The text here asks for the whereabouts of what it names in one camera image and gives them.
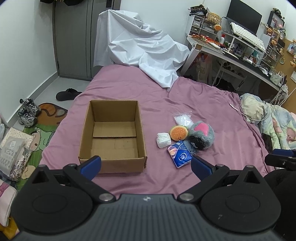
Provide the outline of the blue tissue pack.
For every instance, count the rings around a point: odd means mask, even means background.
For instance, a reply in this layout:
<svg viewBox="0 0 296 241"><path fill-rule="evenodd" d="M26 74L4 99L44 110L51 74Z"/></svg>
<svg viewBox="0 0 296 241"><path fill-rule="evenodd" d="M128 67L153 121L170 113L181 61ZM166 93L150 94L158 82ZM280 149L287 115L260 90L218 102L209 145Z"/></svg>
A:
<svg viewBox="0 0 296 241"><path fill-rule="evenodd" d="M192 156L183 141L168 146L167 150L177 169L191 162Z"/></svg>

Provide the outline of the grey pink plush toy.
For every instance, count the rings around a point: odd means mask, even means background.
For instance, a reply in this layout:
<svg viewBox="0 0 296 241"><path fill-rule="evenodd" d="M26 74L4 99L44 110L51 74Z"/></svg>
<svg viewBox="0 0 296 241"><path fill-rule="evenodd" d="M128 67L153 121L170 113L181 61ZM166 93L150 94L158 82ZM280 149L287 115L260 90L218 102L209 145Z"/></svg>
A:
<svg viewBox="0 0 296 241"><path fill-rule="evenodd" d="M199 151L210 148L214 140L215 133L212 127L203 121L198 121L188 129L184 145L190 154L195 156Z"/></svg>

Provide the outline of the burger plush toy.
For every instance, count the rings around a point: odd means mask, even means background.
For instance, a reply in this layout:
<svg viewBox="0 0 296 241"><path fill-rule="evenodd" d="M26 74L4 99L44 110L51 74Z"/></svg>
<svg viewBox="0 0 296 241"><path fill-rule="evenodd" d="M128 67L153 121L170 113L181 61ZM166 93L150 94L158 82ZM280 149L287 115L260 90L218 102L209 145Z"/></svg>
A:
<svg viewBox="0 0 296 241"><path fill-rule="evenodd" d="M188 136L188 129L185 126L174 126L170 132L170 137L174 141L183 141Z"/></svg>

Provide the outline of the white paper bundle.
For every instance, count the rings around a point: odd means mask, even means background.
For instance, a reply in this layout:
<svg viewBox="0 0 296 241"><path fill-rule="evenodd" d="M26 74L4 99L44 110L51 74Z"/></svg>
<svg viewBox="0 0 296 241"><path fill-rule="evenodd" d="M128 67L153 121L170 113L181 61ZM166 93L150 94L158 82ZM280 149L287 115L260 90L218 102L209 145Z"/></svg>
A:
<svg viewBox="0 0 296 241"><path fill-rule="evenodd" d="M171 145L171 137L169 133L158 133L156 139L157 145L160 149Z"/></svg>

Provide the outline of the clear bag white beads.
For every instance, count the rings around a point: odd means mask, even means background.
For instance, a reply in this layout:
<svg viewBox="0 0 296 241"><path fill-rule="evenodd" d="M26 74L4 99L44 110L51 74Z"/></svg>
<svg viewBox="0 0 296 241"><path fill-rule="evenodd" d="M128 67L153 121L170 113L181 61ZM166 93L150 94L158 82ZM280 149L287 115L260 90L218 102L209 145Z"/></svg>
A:
<svg viewBox="0 0 296 241"><path fill-rule="evenodd" d="M191 119L192 112L188 111L186 113L175 113L173 118L177 125L190 128L194 123Z"/></svg>

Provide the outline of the brown cardboard box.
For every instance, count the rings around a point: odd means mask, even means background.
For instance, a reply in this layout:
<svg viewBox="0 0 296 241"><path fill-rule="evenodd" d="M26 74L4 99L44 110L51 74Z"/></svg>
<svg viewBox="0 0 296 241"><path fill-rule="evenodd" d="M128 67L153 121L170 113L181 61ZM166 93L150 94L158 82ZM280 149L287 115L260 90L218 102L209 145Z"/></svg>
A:
<svg viewBox="0 0 296 241"><path fill-rule="evenodd" d="M85 115L79 161L101 158L102 174L142 173L147 152L136 100L91 100Z"/></svg>

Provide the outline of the cartoon floor mat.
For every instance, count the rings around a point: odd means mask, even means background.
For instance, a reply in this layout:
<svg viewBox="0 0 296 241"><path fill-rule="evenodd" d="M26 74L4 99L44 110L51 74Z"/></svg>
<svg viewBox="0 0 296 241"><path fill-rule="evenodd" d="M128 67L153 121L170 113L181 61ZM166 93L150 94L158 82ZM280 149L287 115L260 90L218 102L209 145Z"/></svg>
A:
<svg viewBox="0 0 296 241"><path fill-rule="evenodd" d="M31 128L24 128L23 132L34 137L31 144L33 150L28 164L16 183L17 190L20 190L26 183L35 168L42 159L42 152L48 146L58 125L66 117L68 110L53 103L43 103L39 105L41 109L37 116L37 123Z"/></svg>

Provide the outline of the black slipper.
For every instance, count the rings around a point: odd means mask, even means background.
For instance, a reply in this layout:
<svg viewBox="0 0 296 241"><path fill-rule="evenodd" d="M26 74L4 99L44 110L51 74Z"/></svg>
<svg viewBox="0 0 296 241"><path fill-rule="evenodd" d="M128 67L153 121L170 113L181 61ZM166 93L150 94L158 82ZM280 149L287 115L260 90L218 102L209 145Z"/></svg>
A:
<svg viewBox="0 0 296 241"><path fill-rule="evenodd" d="M79 94L81 94L81 91L77 91L73 88L66 89L65 91L60 91L56 94L56 100L57 101L68 101L68 100L74 100Z"/></svg>

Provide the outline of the grey sneakers pair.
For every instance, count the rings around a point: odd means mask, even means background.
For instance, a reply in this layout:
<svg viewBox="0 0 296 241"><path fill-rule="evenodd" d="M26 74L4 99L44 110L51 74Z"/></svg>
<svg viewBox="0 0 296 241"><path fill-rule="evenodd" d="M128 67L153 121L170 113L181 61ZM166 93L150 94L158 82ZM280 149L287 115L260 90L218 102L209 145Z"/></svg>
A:
<svg viewBox="0 0 296 241"><path fill-rule="evenodd" d="M17 112L18 122L27 128L37 123L37 116L41 113L41 109L31 98L20 99L21 107Z"/></svg>

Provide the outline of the white desk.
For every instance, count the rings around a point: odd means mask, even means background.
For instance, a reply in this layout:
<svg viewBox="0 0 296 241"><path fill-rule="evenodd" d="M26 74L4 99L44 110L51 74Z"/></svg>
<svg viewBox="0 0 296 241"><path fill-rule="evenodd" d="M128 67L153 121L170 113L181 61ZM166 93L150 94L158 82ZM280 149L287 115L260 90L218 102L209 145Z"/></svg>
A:
<svg viewBox="0 0 296 241"><path fill-rule="evenodd" d="M209 43L200 41L196 38L193 38L190 35L187 36L187 41L191 45L191 50L189 55L187 56L185 63L183 64L180 70L181 76L185 75L185 73L190 68L191 64L194 62L198 54L200 52L204 52L206 54L213 55L219 59L230 62L238 66L239 68L247 71L248 73L252 74L253 76L259 78L261 81L265 82L266 84L271 86L273 89L280 90L281 86L279 84L274 84L270 80L270 78L259 69L259 67L255 67L254 65L247 63L246 61L237 58L233 54L222 51L221 49L214 48Z"/></svg>

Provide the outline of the white keyboard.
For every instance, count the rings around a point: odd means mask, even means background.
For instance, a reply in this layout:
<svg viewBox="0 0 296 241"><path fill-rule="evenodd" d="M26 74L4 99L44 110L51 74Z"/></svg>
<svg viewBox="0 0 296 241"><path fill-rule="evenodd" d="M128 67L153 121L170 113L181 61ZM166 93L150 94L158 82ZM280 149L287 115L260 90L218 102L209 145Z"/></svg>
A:
<svg viewBox="0 0 296 241"><path fill-rule="evenodd" d="M266 51L263 41L256 37L254 34L250 33L248 30L244 29L234 22L230 23L230 27L234 35L241 37L243 40L257 47L262 52Z"/></svg>

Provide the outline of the white draped cover sheet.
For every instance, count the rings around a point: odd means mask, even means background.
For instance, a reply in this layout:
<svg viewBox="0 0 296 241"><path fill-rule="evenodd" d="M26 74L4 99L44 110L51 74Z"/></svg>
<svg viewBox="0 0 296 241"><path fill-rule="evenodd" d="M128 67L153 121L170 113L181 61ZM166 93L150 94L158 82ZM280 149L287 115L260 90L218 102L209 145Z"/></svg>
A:
<svg viewBox="0 0 296 241"><path fill-rule="evenodd" d="M98 15L94 66L135 66L170 89L189 52L187 46L144 23L138 13L109 9Z"/></svg>

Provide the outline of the grey door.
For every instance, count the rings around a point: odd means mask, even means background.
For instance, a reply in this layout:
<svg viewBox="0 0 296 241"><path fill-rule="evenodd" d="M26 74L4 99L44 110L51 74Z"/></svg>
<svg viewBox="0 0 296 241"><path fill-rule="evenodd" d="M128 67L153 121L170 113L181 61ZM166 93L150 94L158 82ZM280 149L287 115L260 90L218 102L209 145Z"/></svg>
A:
<svg viewBox="0 0 296 241"><path fill-rule="evenodd" d="M119 10L121 1L79 1L68 6L53 3L53 44L58 75L92 80L101 66L93 66L98 15Z"/></svg>

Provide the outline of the white drawer organizer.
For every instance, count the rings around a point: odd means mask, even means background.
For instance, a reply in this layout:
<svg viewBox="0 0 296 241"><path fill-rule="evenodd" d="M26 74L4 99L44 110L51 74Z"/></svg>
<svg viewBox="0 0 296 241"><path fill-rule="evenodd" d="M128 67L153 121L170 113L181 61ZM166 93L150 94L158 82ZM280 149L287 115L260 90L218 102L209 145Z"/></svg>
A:
<svg viewBox="0 0 296 241"><path fill-rule="evenodd" d="M217 31L214 29L214 23L202 18L200 16L194 16L192 26L190 28L190 34L193 35L204 35L209 38L215 38Z"/></svg>

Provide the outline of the black computer monitor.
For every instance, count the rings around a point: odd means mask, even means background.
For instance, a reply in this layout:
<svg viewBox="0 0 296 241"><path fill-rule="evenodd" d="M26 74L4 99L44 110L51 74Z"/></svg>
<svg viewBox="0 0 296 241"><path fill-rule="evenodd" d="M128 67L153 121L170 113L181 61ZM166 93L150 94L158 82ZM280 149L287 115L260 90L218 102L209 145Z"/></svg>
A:
<svg viewBox="0 0 296 241"><path fill-rule="evenodd" d="M256 35L262 15L240 0L231 0L226 18Z"/></svg>

